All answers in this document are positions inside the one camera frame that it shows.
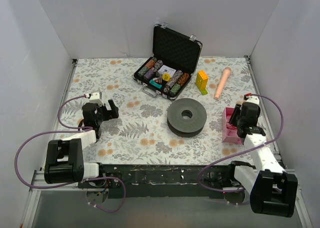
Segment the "grey cable spool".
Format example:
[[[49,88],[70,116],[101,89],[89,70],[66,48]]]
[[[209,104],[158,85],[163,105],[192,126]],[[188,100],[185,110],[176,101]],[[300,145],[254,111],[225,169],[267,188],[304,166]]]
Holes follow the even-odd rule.
[[[198,101],[181,98],[172,102],[167,111],[169,129],[180,137],[194,137],[204,128],[207,112]]]

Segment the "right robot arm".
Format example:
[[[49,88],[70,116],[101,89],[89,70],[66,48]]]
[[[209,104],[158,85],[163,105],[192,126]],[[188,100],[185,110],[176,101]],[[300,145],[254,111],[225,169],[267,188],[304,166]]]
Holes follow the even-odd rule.
[[[235,162],[226,180],[232,187],[241,184],[247,190],[254,213],[290,218],[295,210],[298,179],[285,171],[267,146],[266,134],[258,126],[260,110],[252,102],[234,108],[229,122],[237,128],[243,145],[253,149],[250,156],[254,164]]]

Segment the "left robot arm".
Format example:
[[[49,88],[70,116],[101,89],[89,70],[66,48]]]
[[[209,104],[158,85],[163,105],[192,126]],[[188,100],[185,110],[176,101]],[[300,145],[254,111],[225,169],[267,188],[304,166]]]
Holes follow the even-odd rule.
[[[103,122],[119,117],[114,101],[109,100],[108,103],[110,110],[105,105],[91,102],[82,107],[83,124],[92,127],[90,131],[82,132],[78,128],[68,138],[49,141],[44,167],[46,183],[73,183],[89,179],[95,188],[106,184],[106,175],[99,171],[99,164],[84,162],[83,149],[100,139]]]

